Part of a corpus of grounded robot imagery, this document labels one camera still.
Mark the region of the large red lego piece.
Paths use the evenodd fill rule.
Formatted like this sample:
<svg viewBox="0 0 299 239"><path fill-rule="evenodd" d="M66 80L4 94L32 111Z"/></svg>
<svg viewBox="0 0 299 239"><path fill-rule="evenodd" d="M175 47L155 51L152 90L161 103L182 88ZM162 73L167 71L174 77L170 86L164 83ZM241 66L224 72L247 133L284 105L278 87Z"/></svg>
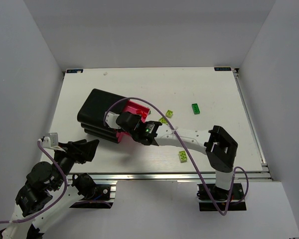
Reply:
<svg viewBox="0 0 299 239"><path fill-rule="evenodd" d="M140 115L142 118L147 118L147 114L146 114L146 112L143 112L142 110L136 110L136 114L137 115Z"/></svg>

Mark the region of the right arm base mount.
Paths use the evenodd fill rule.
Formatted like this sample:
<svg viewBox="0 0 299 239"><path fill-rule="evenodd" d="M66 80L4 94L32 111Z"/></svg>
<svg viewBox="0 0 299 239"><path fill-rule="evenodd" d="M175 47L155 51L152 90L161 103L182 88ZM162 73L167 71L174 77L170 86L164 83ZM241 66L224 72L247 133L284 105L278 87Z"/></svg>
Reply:
<svg viewBox="0 0 299 239"><path fill-rule="evenodd" d="M207 188L209 189L214 200L216 201L217 206L220 208L220 210L224 211L229 192L223 189L216 188L215 184L207 184ZM207 192L204 189L203 184L198 184L197 189L198 191L196 195L198 197L199 210L201 212L216 212L217 210L214 207L209 196L207 195ZM246 210L247 207L244 199L244 190L242 184L234 183L228 211L246 211Z"/></svg>

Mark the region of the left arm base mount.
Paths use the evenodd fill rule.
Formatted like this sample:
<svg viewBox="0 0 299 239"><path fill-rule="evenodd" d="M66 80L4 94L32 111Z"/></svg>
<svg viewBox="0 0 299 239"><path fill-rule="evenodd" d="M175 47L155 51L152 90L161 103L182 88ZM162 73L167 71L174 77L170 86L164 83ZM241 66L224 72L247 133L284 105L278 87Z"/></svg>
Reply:
<svg viewBox="0 0 299 239"><path fill-rule="evenodd" d="M114 202L114 185L95 182L87 174L73 174L70 186L78 186L78 195L83 195L70 208L75 209L110 209Z"/></svg>

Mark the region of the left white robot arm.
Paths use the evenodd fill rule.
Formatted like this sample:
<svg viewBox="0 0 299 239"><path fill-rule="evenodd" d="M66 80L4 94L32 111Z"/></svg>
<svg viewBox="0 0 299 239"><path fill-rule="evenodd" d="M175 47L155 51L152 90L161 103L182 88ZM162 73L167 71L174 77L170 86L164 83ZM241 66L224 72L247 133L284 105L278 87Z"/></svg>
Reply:
<svg viewBox="0 0 299 239"><path fill-rule="evenodd" d="M40 239L50 223L79 200L92 201L96 183L87 174L66 179L74 164L94 159L99 140L69 141L51 144L48 137L37 141L37 146L50 162L35 164L26 176L25 185L18 191L14 213L7 227L0 230L0 239Z"/></svg>

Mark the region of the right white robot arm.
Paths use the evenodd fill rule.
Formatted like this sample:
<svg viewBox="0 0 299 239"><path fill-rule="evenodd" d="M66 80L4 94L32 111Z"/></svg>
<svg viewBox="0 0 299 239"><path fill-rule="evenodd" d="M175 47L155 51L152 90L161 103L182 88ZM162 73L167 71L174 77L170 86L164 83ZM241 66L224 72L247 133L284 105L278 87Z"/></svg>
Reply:
<svg viewBox="0 0 299 239"><path fill-rule="evenodd" d="M116 124L131 138L143 145L182 147L207 156L210 166L215 170L216 181L210 190L213 198L224 201L229 195L238 143L221 126L211 130L172 129L158 121L141 120L140 115L121 113Z"/></svg>

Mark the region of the pink top drawer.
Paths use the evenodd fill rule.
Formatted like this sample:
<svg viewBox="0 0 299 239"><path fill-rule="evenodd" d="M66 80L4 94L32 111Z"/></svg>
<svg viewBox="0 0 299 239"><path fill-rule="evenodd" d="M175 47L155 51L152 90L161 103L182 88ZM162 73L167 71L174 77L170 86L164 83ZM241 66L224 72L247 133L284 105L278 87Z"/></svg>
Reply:
<svg viewBox="0 0 299 239"><path fill-rule="evenodd" d="M130 112L135 115L140 115L142 122L145 122L150 109L131 100L127 100L122 112Z"/></svg>

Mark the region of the black drawer cabinet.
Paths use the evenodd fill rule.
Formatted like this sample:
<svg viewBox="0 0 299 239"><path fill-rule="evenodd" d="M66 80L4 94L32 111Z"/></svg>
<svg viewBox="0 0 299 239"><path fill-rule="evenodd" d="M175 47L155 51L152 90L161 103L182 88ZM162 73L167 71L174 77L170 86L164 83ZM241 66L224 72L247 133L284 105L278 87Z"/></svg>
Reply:
<svg viewBox="0 0 299 239"><path fill-rule="evenodd" d="M105 112L110 106L123 98L123 96L93 89L79 110L77 121L87 134L119 143L120 140L116 130L104 125L103 120Z"/></svg>

